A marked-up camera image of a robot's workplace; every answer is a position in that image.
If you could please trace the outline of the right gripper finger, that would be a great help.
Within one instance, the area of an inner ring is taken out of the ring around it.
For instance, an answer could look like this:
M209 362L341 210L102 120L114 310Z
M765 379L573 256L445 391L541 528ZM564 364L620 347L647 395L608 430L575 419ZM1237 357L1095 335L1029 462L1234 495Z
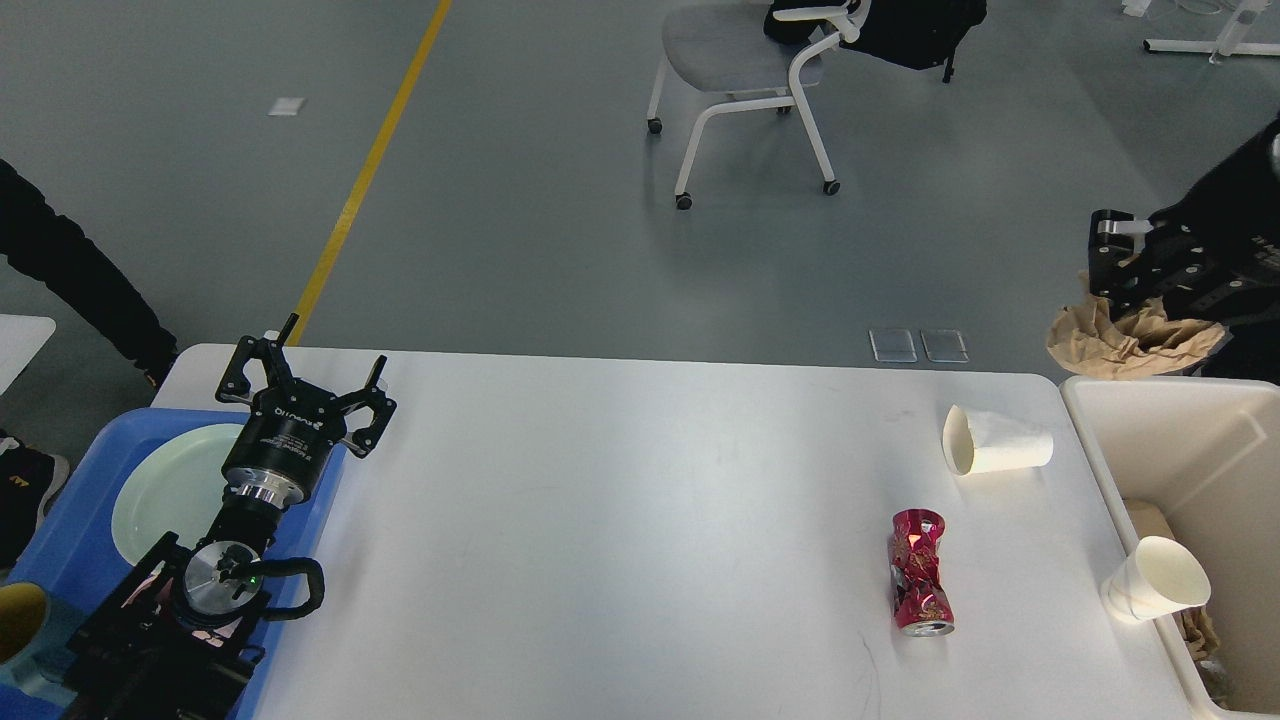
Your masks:
M1120 320L1137 313L1151 299L1165 296L1171 284L1164 261L1153 251L1149 233L1164 241L1167 222L1137 219L1130 213L1100 209L1091 217L1088 241L1088 293L1108 306L1108 319Z

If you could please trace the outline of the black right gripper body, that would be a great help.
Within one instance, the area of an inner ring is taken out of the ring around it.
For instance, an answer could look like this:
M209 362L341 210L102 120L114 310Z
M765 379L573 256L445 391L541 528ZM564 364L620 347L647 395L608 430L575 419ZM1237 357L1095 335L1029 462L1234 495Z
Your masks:
M1226 328L1198 375L1279 379L1277 240L1166 222L1149 233L1149 255L1169 318Z

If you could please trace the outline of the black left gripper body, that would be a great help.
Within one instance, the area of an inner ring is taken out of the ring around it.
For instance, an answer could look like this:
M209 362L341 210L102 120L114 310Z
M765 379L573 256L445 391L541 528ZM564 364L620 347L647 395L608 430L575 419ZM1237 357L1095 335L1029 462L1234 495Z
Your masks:
M273 506L302 503L344 436L344 416L333 392L310 383L270 386L253 396L250 419L221 473L234 495Z

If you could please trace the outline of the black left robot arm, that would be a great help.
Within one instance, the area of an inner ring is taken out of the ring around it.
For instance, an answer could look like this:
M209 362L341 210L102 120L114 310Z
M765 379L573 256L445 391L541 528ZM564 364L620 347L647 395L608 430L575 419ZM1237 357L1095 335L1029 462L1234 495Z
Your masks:
M215 396L248 405L250 418L221 466L221 507L193 548L165 533L72 634L65 717L224 719L264 659L251 643L256 626L321 606L321 565L268 551L332 451L367 456L396 402L379 384L385 356L346 395L296 377L282 346L297 320L289 315L275 340L238 341Z

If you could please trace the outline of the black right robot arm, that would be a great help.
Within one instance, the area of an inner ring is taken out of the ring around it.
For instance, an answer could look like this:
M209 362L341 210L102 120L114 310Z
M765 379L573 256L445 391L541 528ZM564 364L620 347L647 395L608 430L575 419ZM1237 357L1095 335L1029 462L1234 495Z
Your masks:
M1152 299L1172 320L1217 322L1226 343L1203 375L1277 383L1277 122L1247 140L1174 205L1146 222L1114 210L1091 217L1091 292L1111 320Z

